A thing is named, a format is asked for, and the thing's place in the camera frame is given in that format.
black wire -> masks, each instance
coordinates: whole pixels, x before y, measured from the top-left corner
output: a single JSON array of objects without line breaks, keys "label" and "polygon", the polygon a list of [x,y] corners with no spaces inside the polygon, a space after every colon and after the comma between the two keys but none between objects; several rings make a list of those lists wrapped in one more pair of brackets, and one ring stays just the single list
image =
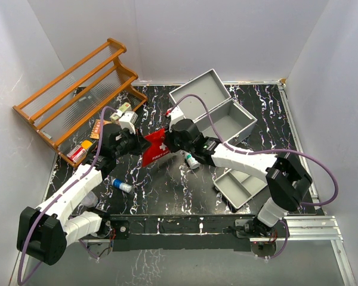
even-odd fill
[{"label": "black wire", "polygon": [[106,250],[109,250],[109,249],[110,249],[110,247],[105,248],[105,249],[101,252],[101,254],[100,254],[100,255],[98,255],[98,258],[100,258],[100,257],[102,256],[102,254],[104,254],[104,252],[105,252]]}]

black marble table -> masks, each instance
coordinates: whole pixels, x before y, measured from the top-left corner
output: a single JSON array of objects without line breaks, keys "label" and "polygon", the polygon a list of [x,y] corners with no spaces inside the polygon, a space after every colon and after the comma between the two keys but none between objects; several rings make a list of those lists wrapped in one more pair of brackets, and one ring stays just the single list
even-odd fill
[{"label": "black marble table", "polygon": [[[139,86],[149,102],[138,110],[136,127],[144,135],[167,124],[164,117],[171,103],[168,93],[177,86]],[[227,85],[227,90],[258,120],[251,136],[240,146],[252,150],[271,148],[295,149],[295,142],[277,85]],[[88,131],[94,120],[88,124]],[[240,210],[233,210],[220,192],[214,189],[213,179],[227,169],[201,166],[191,170],[180,153],[169,154],[147,168],[141,168],[141,158],[123,156],[117,161],[111,176],[134,185],[135,195],[126,194],[110,185],[105,179],[94,193],[100,199],[98,209],[111,215],[228,215],[232,213],[255,215],[269,198],[269,190],[262,190]],[[58,190],[72,175],[73,169],[57,159],[48,197]],[[311,202],[308,193],[305,201]],[[80,205],[74,212],[84,211]],[[315,214],[314,207],[299,209],[295,215]]]}]

gray tray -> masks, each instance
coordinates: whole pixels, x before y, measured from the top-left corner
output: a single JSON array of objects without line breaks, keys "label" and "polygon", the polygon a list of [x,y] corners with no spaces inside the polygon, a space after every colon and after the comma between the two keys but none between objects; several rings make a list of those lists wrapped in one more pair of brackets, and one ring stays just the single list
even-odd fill
[{"label": "gray tray", "polygon": [[[231,144],[237,144],[248,137],[257,121],[253,115],[232,99],[213,69],[169,94],[174,104],[186,94],[200,96],[210,111],[217,131]],[[196,98],[185,99],[179,107],[184,116],[192,119],[204,135],[215,137],[203,105]]]},{"label": "gray tray", "polygon": [[266,182],[236,170],[228,170],[214,181],[216,189],[237,210],[267,186]]}]

